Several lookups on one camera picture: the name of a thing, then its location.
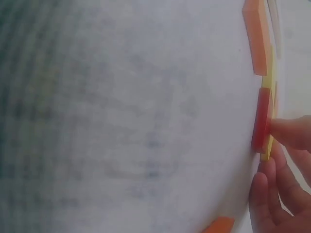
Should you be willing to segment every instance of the red block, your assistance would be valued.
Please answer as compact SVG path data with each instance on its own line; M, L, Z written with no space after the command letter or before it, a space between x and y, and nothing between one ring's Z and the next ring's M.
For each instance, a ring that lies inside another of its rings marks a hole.
M267 151L271 118L273 113L273 101L270 88L260 88L256 112L256 120L252 138L252 149L257 153Z

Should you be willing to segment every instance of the orange block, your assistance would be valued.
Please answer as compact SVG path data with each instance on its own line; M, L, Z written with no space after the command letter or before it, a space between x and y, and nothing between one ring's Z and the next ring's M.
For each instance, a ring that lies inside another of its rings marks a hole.
M202 233L230 233L234 225L234 219L229 217L218 217Z
M251 49L254 73L268 75L271 59L269 24L264 0L246 0L243 16Z
M268 149L271 118L273 115L273 102L270 88L260 88L252 149L257 153L265 153Z

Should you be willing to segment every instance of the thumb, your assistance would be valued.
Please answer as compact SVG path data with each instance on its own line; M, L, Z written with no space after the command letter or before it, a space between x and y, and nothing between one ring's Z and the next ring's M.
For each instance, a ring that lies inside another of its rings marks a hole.
M273 119L271 135L286 147L311 152L311 116L298 119Z

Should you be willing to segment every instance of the finger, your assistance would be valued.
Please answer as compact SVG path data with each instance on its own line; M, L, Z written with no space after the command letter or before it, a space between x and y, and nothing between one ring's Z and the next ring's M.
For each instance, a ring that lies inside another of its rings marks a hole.
M311 151L311 116L294 120L273 119L271 135L286 147Z
M278 196L278 189L276 186L276 163L273 158L268 162L263 162L260 165L260 172L264 173L268 180L268 206L272 219L276 225L288 221L292 216L282 208Z
M275 150L271 156L276 163L276 184L284 205L294 215L310 207L311 196L300 187L278 142L275 143Z
M286 148L288 154L296 164L307 184L311 187L311 154L306 150Z
M275 227L268 208L268 181L263 173L259 172L254 176L249 196L249 209L255 233L266 233Z

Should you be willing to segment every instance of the hand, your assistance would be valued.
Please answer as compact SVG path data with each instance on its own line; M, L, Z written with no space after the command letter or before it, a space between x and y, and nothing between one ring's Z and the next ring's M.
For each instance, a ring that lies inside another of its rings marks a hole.
M275 119L271 135L283 144L311 186L311 116ZM311 195L304 191L288 167L282 147L274 142L271 158L261 163L253 179L249 208L254 233L310 233Z

